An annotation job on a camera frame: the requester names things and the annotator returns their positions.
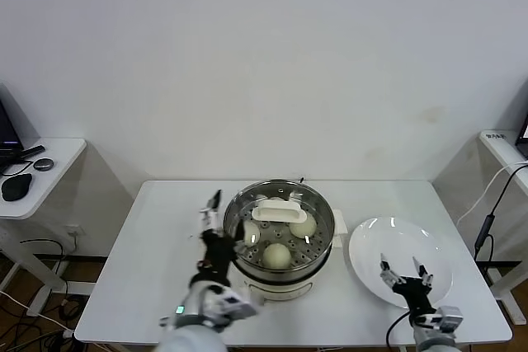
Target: computer mouse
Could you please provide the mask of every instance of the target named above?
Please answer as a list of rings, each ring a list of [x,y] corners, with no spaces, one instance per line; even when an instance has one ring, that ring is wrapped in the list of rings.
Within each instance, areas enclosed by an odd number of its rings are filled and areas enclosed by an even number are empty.
[[[33,167],[37,171],[45,172],[53,168],[53,165],[55,165],[55,163],[53,162],[51,158],[41,158],[35,161],[35,163],[33,164]]]
[[[24,198],[30,189],[31,179],[33,176],[30,173],[10,177],[2,183],[2,197],[6,201]]]

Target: white cable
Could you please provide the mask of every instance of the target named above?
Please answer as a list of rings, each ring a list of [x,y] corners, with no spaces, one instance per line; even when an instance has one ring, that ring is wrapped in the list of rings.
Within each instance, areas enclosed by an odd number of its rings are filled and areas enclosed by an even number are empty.
[[[495,179],[497,179],[497,177],[499,176],[499,174],[504,171],[505,169],[509,168],[509,167],[513,167],[514,165],[524,165],[524,164],[528,164],[528,161],[521,161],[521,162],[513,162],[512,164],[508,164],[506,165],[505,167],[502,167],[501,169],[499,169],[497,171],[497,173],[495,174],[494,177],[492,177],[492,179],[489,181],[488,185],[486,186],[486,188],[484,189],[484,192],[482,193],[482,195],[480,195],[480,197],[475,201],[475,203],[473,204],[473,206],[471,208],[468,209],[468,211],[463,214],[462,216],[459,217],[459,219],[456,221],[456,227],[459,226],[460,224],[460,220],[462,220],[463,218],[465,218],[468,214],[471,213],[471,211],[473,209],[475,209],[477,207],[477,205],[480,203],[480,201],[482,201],[482,199],[484,198],[484,196],[486,195],[486,193],[488,192],[489,188],[491,187],[492,183],[495,181]]]
[[[105,348],[104,346],[102,345],[99,345],[99,344],[94,344],[95,346],[98,346],[99,348],[101,348],[102,350],[105,350],[106,352],[113,352],[111,350],[109,350],[108,348]]]
[[[38,337],[34,338],[33,340],[29,340],[29,341],[25,342],[24,344],[13,346],[12,348],[9,348],[8,350],[6,350],[6,352],[9,352],[10,350],[17,350],[19,348],[22,348],[22,347],[24,347],[26,345],[31,344],[34,341],[41,340],[41,339],[43,339],[43,338],[45,338],[47,336],[51,336],[52,334],[56,334],[56,333],[59,333],[59,332],[60,332],[60,330],[50,331],[49,333],[46,333],[46,334],[44,334],[42,336],[38,336]]]
[[[4,296],[6,296],[7,298],[9,298],[10,300],[12,300],[14,303],[17,303],[18,305],[20,305],[21,307],[24,307],[25,309],[30,309],[29,307],[26,307],[24,304],[22,304],[21,302],[17,301],[16,299],[14,299],[13,297],[11,297],[9,294],[7,294],[6,292],[3,292],[2,290],[0,290],[0,293],[3,294]],[[44,319],[48,320],[48,321],[52,321],[54,324],[56,325],[59,325],[61,326],[63,329],[65,330],[68,330],[68,331],[73,331],[72,329],[68,329],[65,325],[57,322],[55,319],[51,319],[50,317],[45,317],[44,315],[40,315],[39,313],[37,313],[37,315],[39,317],[43,317]]]

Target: black mouse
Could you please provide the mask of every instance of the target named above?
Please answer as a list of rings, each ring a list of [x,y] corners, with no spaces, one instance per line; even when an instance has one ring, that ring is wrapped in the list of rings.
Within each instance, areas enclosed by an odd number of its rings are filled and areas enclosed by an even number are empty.
[[[16,201],[24,198],[30,189],[33,176],[30,173],[10,177],[2,183],[2,197],[6,201]]]

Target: monitor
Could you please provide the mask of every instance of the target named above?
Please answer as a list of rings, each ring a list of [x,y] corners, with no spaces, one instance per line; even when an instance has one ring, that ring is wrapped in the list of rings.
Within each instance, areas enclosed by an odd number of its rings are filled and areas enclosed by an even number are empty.
[[[7,116],[6,109],[0,102],[0,150],[18,152],[23,150],[22,141]]]

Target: power outlet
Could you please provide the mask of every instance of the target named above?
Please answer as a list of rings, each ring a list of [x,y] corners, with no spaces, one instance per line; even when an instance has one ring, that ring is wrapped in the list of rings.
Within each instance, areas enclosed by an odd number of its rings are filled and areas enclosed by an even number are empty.
[[[78,224],[64,224],[64,229],[66,230],[66,233],[72,237],[80,237],[85,234],[83,228]]]

